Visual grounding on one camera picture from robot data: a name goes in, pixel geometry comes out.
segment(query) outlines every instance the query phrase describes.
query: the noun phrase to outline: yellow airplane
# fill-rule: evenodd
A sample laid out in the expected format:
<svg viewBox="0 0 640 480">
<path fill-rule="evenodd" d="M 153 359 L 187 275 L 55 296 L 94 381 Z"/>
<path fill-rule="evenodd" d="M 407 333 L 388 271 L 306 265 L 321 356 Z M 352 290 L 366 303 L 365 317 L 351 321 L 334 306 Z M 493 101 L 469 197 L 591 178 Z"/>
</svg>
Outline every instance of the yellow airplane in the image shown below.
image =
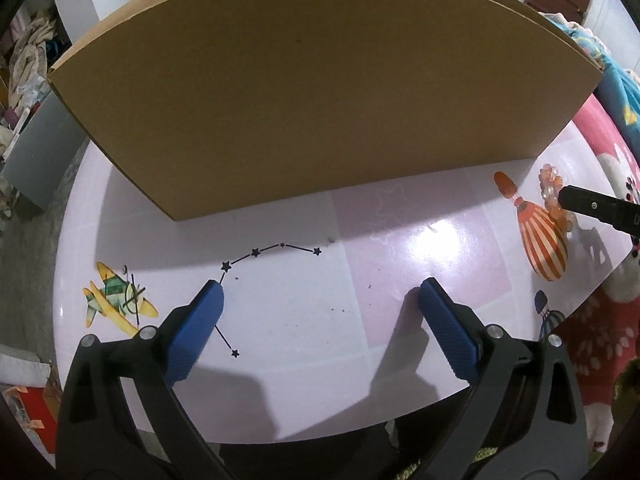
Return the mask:
<svg viewBox="0 0 640 480">
<path fill-rule="evenodd" d="M 90 288 L 83 288 L 87 300 L 85 326 L 89 328 L 94 322 L 96 312 L 108 317 L 125 334 L 133 337 L 138 329 L 127 319 L 127 315 L 158 317 L 158 311 L 142 297 L 145 288 L 124 280 L 104 263 L 95 264 L 104 283 L 103 288 L 90 282 Z"/>
</svg>

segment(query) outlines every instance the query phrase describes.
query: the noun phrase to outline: floor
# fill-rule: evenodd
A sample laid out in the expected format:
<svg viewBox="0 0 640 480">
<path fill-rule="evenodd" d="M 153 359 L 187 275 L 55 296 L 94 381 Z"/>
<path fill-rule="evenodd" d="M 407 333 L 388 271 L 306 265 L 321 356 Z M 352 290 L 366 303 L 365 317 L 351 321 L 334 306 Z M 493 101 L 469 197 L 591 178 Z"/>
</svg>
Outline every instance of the floor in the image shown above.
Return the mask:
<svg viewBox="0 0 640 480">
<path fill-rule="evenodd" d="M 58 237 L 88 141 L 66 170 L 46 211 L 20 196 L 2 232 L 0 250 L 0 343 L 55 362 L 52 327 L 53 274 Z"/>
</svg>

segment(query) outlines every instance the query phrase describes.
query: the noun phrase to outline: cardboard box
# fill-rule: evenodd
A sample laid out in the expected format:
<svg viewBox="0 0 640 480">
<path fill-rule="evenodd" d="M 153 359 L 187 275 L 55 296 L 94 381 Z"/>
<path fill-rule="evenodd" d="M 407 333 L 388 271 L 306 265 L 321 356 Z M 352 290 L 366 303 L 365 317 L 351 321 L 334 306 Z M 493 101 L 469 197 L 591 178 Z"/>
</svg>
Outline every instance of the cardboard box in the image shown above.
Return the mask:
<svg viewBox="0 0 640 480">
<path fill-rule="evenodd" d="M 132 0 L 50 83 L 181 220 L 538 156 L 600 77 L 517 0 Z"/>
<path fill-rule="evenodd" d="M 51 416 L 57 422 L 60 414 L 60 405 L 62 404 L 62 387 L 60 386 L 58 369 L 55 366 L 51 367 L 51 374 L 42 391 L 42 399 L 47 405 Z"/>
<path fill-rule="evenodd" d="M 0 68 L 0 105 L 4 110 L 9 107 L 9 71 Z"/>
</svg>

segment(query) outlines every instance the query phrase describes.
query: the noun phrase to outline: red cloth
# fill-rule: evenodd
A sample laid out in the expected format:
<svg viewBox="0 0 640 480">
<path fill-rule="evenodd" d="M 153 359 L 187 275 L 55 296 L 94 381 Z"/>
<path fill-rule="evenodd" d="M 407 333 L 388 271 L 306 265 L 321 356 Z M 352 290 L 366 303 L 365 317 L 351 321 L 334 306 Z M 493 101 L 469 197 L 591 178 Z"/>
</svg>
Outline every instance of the red cloth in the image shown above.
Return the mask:
<svg viewBox="0 0 640 480">
<path fill-rule="evenodd" d="M 48 453 L 55 453 L 56 430 L 58 425 L 44 402 L 44 398 L 42 397 L 43 391 L 43 388 L 27 388 L 27 393 L 24 394 L 20 392 L 19 395 L 29 418 L 31 420 L 41 420 L 44 425 L 42 429 L 35 428 L 33 430 L 40 437 L 44 449 L 46 449 Z"/>
<path fill-rule="evenodd" d="M 591 95 L 574 124 L 598 158 L 615 195 L 640 203 L 640 168 L 611 118 Z M 640 320 L 640 240 L 631 254 L 554 330 L 576 373 L 592 450 L 604 451 L 613 424 L 610 406 L 617 376 L 636 356 Z"/>
</svg>

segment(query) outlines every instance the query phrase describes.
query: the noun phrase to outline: round table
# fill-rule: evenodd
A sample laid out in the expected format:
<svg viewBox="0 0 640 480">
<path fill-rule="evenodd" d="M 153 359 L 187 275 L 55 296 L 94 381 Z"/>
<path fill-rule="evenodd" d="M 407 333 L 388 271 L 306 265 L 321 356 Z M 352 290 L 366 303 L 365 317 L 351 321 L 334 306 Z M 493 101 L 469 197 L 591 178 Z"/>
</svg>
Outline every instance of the round table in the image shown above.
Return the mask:
<svg viewBox="0 0 640 480">
<path fill-rule="evenodd" d="M 158 316 L 140 314 L 141 327 L 159 325 L 208 279 L 223 280 L 220 333 L 213 332 L 188 379 L 174 386 L 209 442 L 327 436 L 443 399 L 466 383 L 453 375 L 415 305 L 423 279 L 436 277 L 485 324 L 537 339 L 543 324 L 534 307 L 537 291 L 548 297 L 549 309 L 567 316 L 629 252 L 628 235 L 580 216 L 567 236 L 562 277 L 549 281 L 534 272 L 517 209 L 494 174 L 504 172 L 524 200 L 542 206 L 538 173 L 545 163 L 558 168 L 566 184 L 612 194 L 570 123 L 537 160 L 375 182 L 173 222 L 91 144 L 69 198 L 56 261 L 61 379 L 83 335 L 128 337 L 100 315 L 86 327 L 83 289 L 91 282 L 103 286 L 100 267 L 145 287 Z M 135 316 L 127 319 L 137 325 Z M 132 383 L 124 386 L 136 424 L 150 431 Z"/>
</svg>

